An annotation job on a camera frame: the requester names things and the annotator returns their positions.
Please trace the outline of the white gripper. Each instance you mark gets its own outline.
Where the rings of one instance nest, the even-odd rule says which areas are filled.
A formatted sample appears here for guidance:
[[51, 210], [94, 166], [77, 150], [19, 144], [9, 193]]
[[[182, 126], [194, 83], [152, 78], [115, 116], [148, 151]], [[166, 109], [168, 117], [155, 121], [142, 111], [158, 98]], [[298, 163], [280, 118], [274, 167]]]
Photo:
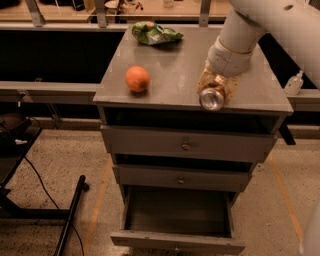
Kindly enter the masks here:
[[196, 86], [197, 93], [207, 87], [217, 87], [219, 83], [216, 78], [219, 74], [230, 77], [223, 80], [222, 87], [224, 100], [230, 102], [238, 88], [237, 75], [249, 68], [252, 55], [253, 52], [238, 53], [229, 50], [221, 43], [220, 38], [217, 38], [208, 51], [207, 61]]

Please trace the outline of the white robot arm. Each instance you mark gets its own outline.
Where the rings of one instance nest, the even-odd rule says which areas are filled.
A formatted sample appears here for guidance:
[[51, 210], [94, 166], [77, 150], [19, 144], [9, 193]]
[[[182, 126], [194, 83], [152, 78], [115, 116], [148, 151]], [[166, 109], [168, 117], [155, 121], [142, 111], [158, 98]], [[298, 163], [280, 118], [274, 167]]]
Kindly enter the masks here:
[[229, 0], [223, 28], [208, 51], [197, 84], [201, 106], [225, 103], [225, 85], [244, 73], [259, 39], [269, 33], [320, 89], [320, 12], [304, 0]]

